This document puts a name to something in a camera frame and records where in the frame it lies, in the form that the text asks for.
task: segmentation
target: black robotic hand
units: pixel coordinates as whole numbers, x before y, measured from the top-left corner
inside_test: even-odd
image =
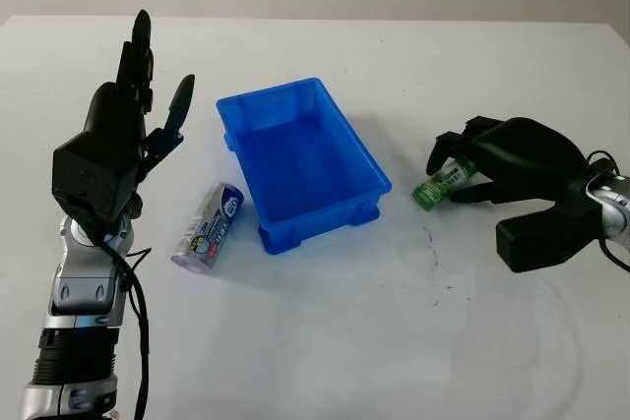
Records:
[[[441,135],[426,171],[432,175],[448,157],[460,156],[492,182],[456,191],[453,202],[555,202],[549,210],[498,223],[497,251],[514,272],[564,263],[602,237],[602,205],[587,190],[596,180],[611,178],[613,160],[589,164],[571,141],[528,118],[476,117],[461,135]]]

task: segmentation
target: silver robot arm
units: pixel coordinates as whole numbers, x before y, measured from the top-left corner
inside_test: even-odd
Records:
[[[72,218],[64,218],[59,234],[63,257],[20,420],[101,418],[116,402],[114,346],[123,320],[126,277]],[[131,220],[125,216],[118,233],[108,235],[105,243],[124,258],[133,239]]]

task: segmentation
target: blue container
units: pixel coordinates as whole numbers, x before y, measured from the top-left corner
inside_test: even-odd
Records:
[[[217,102],[272,255],[378,218],[392,184],[319,79]]]

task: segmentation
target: wire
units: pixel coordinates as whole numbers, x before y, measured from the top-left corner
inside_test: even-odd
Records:
[[[147,399],[149,397],[149,316],[147,314],[147,302],[145,300],[145,293],[142,290],[142,284],[140,283],[140,280],[134,273],[134,270],[131,269],[131,267],[124,260],[124,258],[105,243],[100,243],[99,246],[125,272],[127,279],[131,283],[131,288],[133,288],[133,290],[136,292],[136,297],[138,299],[139,310],[137,312],[134,312],[136,312],[136,315],[138,316],[138,325],[140,327],[140,359],[142,380],[140,382],[140,388],[138,390],[138,400],[136,401],[136,412],[134,413],[134,420],[142,420],[142,418],[145,416],[145,411],[147,409]]]
[[[152,249],[153,248],[146,248],[142,251],[137,251],[136,253],[127,253],[127,257],[142,255],[136,260],[136,263],[134,263],[134,266],[131,267],[131,270],[135,271],[138,265],[142,262],[144,258],[147,257]],[[134,293],[131,290],[129,291],[129,303],[131,304],[131,309],[134,311],[134,314],[136,314],[136,317],[140,318],[140,313],[138,312],[138,308],[136,307],[136,300],[134,299]]]
[[[615,172],[615,174],[617,176],[621,174],[619,172],[619,166],[617,166],[617,161],[614,160],[614,157],[612,157],[612,154],[610,154],[608,151],[605,151],[605,150],[595,150],[595,151],[593,151],[591,154],[589,154],[587,156],[587,162],[591,163],[591,159],[593,159],[593,156],[595,156],[596,154],[603,154],[608,159],[610,159],[612,161],[612,164],[614,164],[614,172]]]
[[[626,270],[626,271],[630,272],[630,266],[626,265],[623,261],[621,261],[619,258],[617,258],[616,256],[614,256],[612,254],[612,252],[610,251],[610,249],[606,245],[606,240],[605,239],[603,239],[603,238],[599,239],[599,247],[601,248],[601,252],[604,253],[606,255],[606,257],[609,258],[613,263],[618,265],[623,270]]]

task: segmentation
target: dark mark on table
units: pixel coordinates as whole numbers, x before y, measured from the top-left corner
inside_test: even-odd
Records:
[[[435,260],[435,264],[433,265],[433,268],[431,268],[431,273],[434,273],[435,270],[437,270],[437,267],[440,266],[440,262],[437,259],[437,251],[435,251],[435,248],[433,248],[433,260]]]
[[[431,234],[431,230],[429,230],[426,226],[423,226],[422,229],[425,231],[427,236],[429,237],[429,248],[433,245],[433,235]]]

